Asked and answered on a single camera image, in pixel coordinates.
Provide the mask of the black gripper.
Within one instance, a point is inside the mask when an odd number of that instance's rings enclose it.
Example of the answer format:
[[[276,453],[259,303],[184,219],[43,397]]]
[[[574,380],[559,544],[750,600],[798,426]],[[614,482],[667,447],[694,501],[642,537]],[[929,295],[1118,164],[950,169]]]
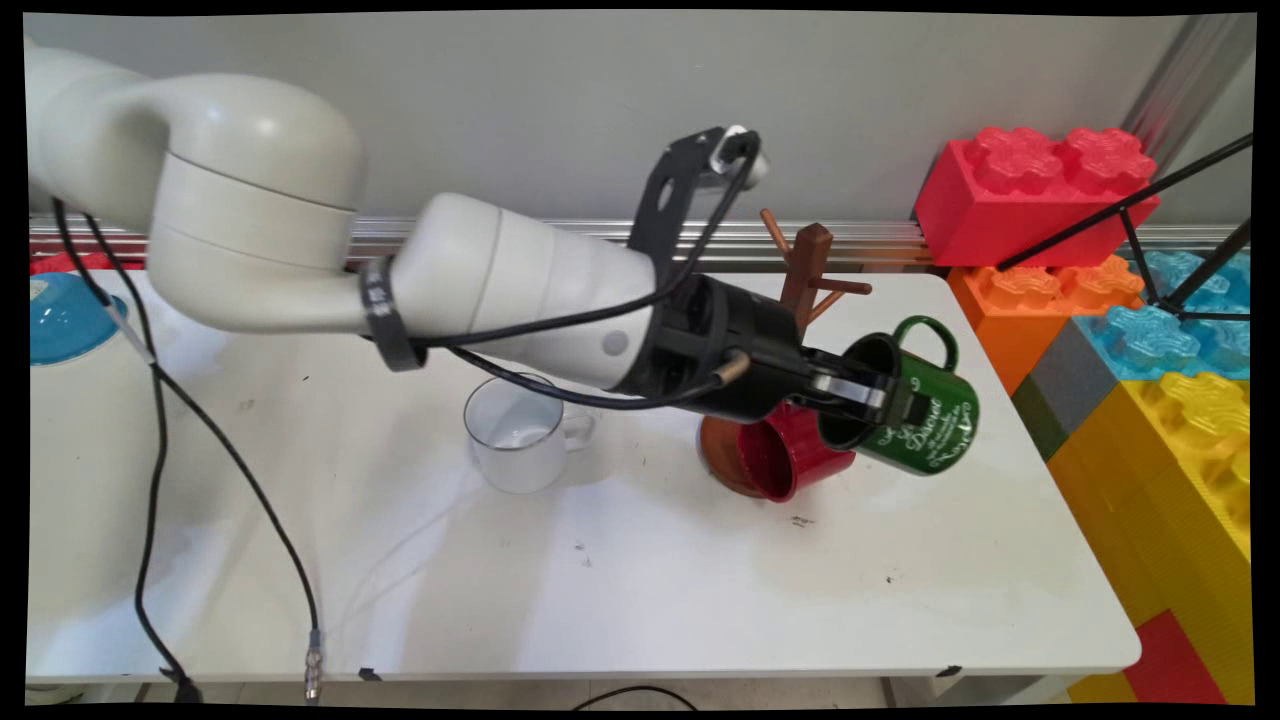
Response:
[[[682,395],[736,354],[749,360],[740,378],[695,398]],[[666,398],[671,407],[736,423],[760,421],[783,402],[835,402],[837,413],[873,427],[919,425],[933,407],[913,380],[804,348],[791,310],[709,275],[690,275],[652,309],[639,354],[612,392]]]

